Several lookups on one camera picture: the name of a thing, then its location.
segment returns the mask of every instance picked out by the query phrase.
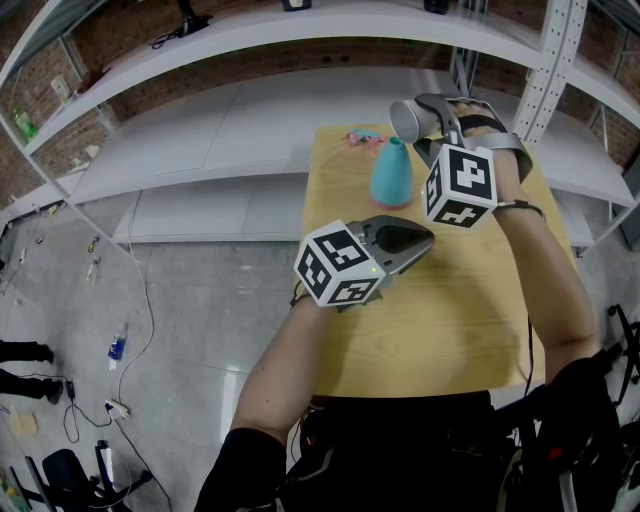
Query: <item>teal vase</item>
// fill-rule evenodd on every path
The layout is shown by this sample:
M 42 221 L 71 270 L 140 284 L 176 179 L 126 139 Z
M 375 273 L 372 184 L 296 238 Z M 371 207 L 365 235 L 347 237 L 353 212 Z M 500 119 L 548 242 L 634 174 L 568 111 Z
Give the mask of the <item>teal vase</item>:
M 398 137 L 391 137 L 373 166 L 369 185 L 371 198 L 387 210 L 404 208 L 413 197 L 411 174 L 411 160 L 404 142 Z

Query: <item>black shoe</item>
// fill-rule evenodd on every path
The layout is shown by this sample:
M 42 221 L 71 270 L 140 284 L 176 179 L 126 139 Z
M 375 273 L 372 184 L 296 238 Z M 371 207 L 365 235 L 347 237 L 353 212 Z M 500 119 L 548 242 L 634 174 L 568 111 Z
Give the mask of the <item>black shoe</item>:
M 47 400 L 49 400 L 50 404 L 56 405 L 60 400 L 60 397 L 62 396 L 64 385 L 59 380 L 53 381 L 51 379 L 47 379 L 44 382 L 46 382 L 49 386 L 51 386 L 51 391 L 46 395 Z
M 42 359 L 40 359 L 40 361 L 46 361 L 49 364 L 53 364 L 53 360 L 56 357 L 55 354 L 53 353 L 53 350 L 49 348 L 49 345 L 40 345 L 40 346 L 42 347 L 43 355 L 45 356 Z

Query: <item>wooden table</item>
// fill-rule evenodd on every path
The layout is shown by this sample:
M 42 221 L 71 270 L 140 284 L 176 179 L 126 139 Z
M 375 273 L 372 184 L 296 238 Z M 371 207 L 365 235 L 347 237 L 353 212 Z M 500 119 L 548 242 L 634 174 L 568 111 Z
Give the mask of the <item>wooden table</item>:
M 388 126 L 359 125 L 390 135 Z M 350 147 L 350 127 L 316 132 L 302 232 L 335 219 L 363 220 L 385 212 L 369 197 L 375 152 Z M 409 148 L 414 200 L 392 215 L 426 225 L 420 185 L 428 168 Z M 537 166 L 524 183 L 532 202 L 567 254 L 567 235 Z M 429 224 L 434 248 L 382 290 L 383 300 L 336 314 L 329 330 L 316 393 L 404 397 L 463 393 L 526 381 L 527 312 L 515 262 L 493 218 L 475 231 Z M 544 375 L 534 340 L 534 380 Z

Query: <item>brick wall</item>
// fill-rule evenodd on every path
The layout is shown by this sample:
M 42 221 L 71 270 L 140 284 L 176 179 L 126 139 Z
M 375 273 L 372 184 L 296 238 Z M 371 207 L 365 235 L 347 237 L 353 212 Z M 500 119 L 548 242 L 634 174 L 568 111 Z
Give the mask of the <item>brick wall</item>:
M 192 0 L 199 14 L 220 19 L 238 11 L 260 8 L 279 0 Z M 6 59 L 29 21 L 44 0 L 27 0 L 25 6 L 0 24 L 0 58 Z M 541 30 L 546 3 L 529 0 L 526 4 L 511 0 L 492 0 L 490 10 L 511 20 Z M 74 33 L 74 43 L 85 65 L 100 69 L 139 45 L 171 32 L 180 22 L 175 0 L 119 0 L 107 2 Z M 606 16 L 589 8 L 579 52 L 604 69 L 611 70 L 614 55 L 622 45 L 623 34 Z M 633 41 L 640 48 L 640 41 Z M 125 91 L 110 101 L 120 120 L 172 99 L 221 84 L 286 73 L 295 70 L 334 66 L 407 66 L 446 69 L 450 48 L 415 41 L 382 38 L 331 38 L 266 45 L 213 57 L 173 70 Z M 15 77 L 0 90 L 0 106 L 9 103 L 26 109 L 36 126 L 41 125 L 57 108 L 58 100 L 49 85 L 62 73 L 75 85 L 61 48 L 52 43 L 24 67 L 11 98 Z M 640 58 L 628 57 L 619 80 L 640 100 Z M 526 85 L 526 68 L 501 59 L 481 55 L 475 85 L 520 95 Z M 567 87 L 559 103 L 560 110 L 582 121 L 588 121 L 597 103 L 588 95 Z M 610 152 L 624 164 L 640 142 L 640 132 L 613 112 L 607 113 Z M 45 144 L 37 157 L 54 176 L 61 176 L 74 166 L 74 159 L 86 161 L 85 148 L 100 146 L 106 130 L 92 112 Z M 6 204 L 11 190 L 28 191 L 39 184 L 33 171 L 25 170 L 21 156 L 0 140 L 0 208 Z

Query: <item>white shelf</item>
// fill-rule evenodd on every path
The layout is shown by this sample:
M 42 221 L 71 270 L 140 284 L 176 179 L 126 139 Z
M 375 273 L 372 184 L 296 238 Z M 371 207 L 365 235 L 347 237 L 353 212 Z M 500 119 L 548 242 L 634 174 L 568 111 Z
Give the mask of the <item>white shelf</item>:
M 13 71 L 25 64 L 96 4 L 96 0 L 48 0 L 20 36 L 2 66 L 0 87 Z
M 307 176 L 254 176 L 141 192 L 131 242 L 298 241 Z M 135 201 L 112 237 L 127 243 Z
M 488 101 L 505 123 L 511 123 L 518 98 L 481 88 L 474 88 L 474 93 Z M 622 206 L 634 205 L 621 167 L 595 135 L 572 117 L 554 112 L 533 154 L 549 187 Z
M 576 58 L 567 81 L 640 128 L 640 104 L 606 71 L 584 58 Z
M 311 9 L 286 13 L 281 5 L 214 19 L 211 25 L 153 50 L 144 45 L 114 62 L 89 91 L 39 128 L 24 148 L 32 154 L 74 120 L 122 91 L 154 76 L 214 55 L 264 44 L 323 37 L 389 37 L 470 48 L 537 67 L 539 35 L 489 15 L 484 21 L 424 11 L 418 0 L 317 0 Z
M 591 247 L 593 245 L 593 234 L 589 224 L 587 224 L 579 196 L 570 192 L 554 190 L 553 197 L 564 221 L 569 243 L 573 247 Z
M 337 68 L 181 98 L 112 134 L 70 202 L 217 178 L 306 173 L 317 128 L 387 124 L 394 100 L 426 91 L 455 94 L 456 87 L 447 72 Z

